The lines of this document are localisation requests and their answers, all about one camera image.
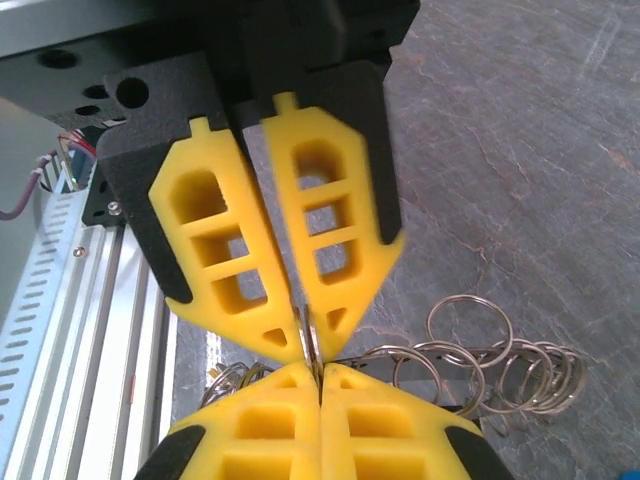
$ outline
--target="granite surface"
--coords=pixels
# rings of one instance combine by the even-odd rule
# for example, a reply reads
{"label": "granite surface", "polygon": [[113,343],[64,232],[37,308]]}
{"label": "granite surface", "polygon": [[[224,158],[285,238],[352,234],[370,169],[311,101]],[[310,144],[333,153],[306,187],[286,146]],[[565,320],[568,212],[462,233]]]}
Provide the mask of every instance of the granite surface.
{"label": "granite surface", "polygon": [[[514,475],[640,468],[640,4],[423,2],[393,57],[385,85],[409,243],[345,355],[424,340],[442,297],[484,296],[517,336],[588,358],[582,398],[550,424],[506,438],[487,429]],[[246,138],[286,252],[260,129]],[[502,338],[479,318],[443,320],[440,334]],[[193,327],[179,335],[179,362],[200,373],[177,386],[176,417],[196,408],[207,361],[253,358],[213,336],[205,346]]]}

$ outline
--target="yellow foam gripper pad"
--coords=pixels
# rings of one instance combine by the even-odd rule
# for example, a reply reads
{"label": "yellow foam gripper pad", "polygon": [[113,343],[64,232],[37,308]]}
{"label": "yellow foam gripper pad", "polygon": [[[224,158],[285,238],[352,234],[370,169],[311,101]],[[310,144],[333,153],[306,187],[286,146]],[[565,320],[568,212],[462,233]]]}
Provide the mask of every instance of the yellow foam gripper pad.
{"label": "yellow foam gripper pad", "polygon": [[297,361],[302,347],[289,284],[253,174],[229,130],[212,132],[205,118],[190,127],[191,138],[173,144],[149,190],[193,292],[188,304],[167,303],[254,352]]}
{"label": "yellow foam gripper pad", "polygon": [[318,387],[287,365],[176,423],[205,432],[181,480],[320,480]]}
{"label": "yellow foam gripper pad", "polygon": [[[300,281],[318,330],[323,358],[347,343],[399,258],[403,233],[384,245],[363,136],[315,107],[297,109],[292,94],[275,97],[278,115],[263,120],[273,171]],[[315,177],[322,183],[303,188]],[[312,231],[308,219],[330,209],[334,224]],[[344,257],[322,271],[323,257]]]}
{"label": "yellow foam gripper pad", "polygon": [[323,480],[469,480],[445,428],[481,436],[472,422],[344,365],[324,372]]}

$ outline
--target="bolt hole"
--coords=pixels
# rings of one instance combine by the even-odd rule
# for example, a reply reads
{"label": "bolt hole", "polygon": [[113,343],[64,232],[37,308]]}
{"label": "bolt hole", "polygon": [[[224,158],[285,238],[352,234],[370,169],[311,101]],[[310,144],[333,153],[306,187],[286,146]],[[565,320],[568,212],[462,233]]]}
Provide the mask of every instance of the bolt hole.
{"label": "bolt hole", "polygon": [[91,85],[82,91],[82,95],[91,100],[104,100],[109,98],[109,94],[102,85]]}
{"label": "bolt hole", "polygon": [[76,113],[81,117],[90,117],[100,111],[100,107],[95,105],[85,105],[84,107],[76,108]]}
{"label": "bolt hole", "polygon": [[149,87],[139,78],[125,78],[116,88],[116,98],[125,108],[140,108],[149,100]]}
{"label": "bolt hole", "polygon": [[46,68],[66,70],[67,68],[73,68],[78,65],[78,63],[80,63],[80,57],[67,50],[54,48],[53,50],[47,50],[38,55],[37,62]]}

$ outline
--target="metal frame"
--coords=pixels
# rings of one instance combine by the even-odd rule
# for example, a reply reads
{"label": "metal frame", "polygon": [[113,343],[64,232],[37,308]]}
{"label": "metal frame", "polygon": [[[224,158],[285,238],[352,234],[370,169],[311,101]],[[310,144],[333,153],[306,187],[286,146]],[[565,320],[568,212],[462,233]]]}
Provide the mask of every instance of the metal frame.
{"label": "metal frame", "polygon": [[[0,371],[16,369],[0,377],[12,385],[0,390],[4,478],[132,478],[169,428],[177,319],[129,228],[80,224],[85,198],[50,200],[41,230],[61,211],[66,223],[54,225],[46,289],[31,295],[51,241],[39,234],[0,334]],[[16,334],[16,321],[30,330]]]}

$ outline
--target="screw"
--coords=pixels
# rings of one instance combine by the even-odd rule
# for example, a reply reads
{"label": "screw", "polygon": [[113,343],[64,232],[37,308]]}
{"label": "screw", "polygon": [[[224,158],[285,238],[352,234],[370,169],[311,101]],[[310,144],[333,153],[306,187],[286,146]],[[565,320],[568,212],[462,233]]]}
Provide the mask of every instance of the screw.
{"label": "screw", "polygon": [[109,210],[109,215],[113,215],[114,217],[122,213],[122,207],[120,207],[118,202],[109,202],[107,210]]}

